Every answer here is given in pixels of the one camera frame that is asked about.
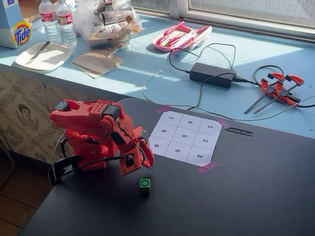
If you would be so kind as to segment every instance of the paper grid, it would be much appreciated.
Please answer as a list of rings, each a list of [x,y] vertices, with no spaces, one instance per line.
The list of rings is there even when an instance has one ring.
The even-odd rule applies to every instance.
[[[221,132],[217,121],[177,112],[164,112],[149,140],[152,152],[205,166],[211,162]]]

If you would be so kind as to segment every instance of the wallpaper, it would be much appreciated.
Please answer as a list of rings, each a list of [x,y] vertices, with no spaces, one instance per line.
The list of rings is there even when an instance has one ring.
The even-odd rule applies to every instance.
[[[54,147],[64,132],[49,114],[62,100],[93,101],[100,97],[0,71],[0,138],[9,150],[51,163]],[[65,146],[66,155],[72,148]],[[63,158],[60,146],[55,160]]]

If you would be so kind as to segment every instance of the plate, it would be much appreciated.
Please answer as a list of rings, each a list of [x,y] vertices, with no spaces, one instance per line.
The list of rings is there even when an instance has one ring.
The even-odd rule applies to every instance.
[[[33,70],[47,71],[61,66],[72,55],[72,48],[50,43],[33,62],[26,65],[25,63],[28,62],[45,43],[46,42],[37,43],[26,49],[15,59],[15,63]]]

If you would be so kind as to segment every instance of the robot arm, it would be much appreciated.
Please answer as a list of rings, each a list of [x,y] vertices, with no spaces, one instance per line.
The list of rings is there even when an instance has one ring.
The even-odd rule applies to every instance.
[[[66,129],[74,155],[82,157],[78,166],[118,153],[128,156],[120,159],[122,175],[139,169],[141,165],[147,168],[153,166],[154,156],[146,131],[140,126],[133,129],[131,118],[119,103],[64,100],[56,106],[50,118],[56,127]],[[82,170],[105,167],[105,162],[100,161]]]

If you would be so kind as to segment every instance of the small cube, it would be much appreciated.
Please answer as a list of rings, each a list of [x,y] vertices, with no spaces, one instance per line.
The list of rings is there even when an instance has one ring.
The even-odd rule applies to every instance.
[[[149,178],[140,179],[140,191],[141,193],[150,193],[150,179]]]

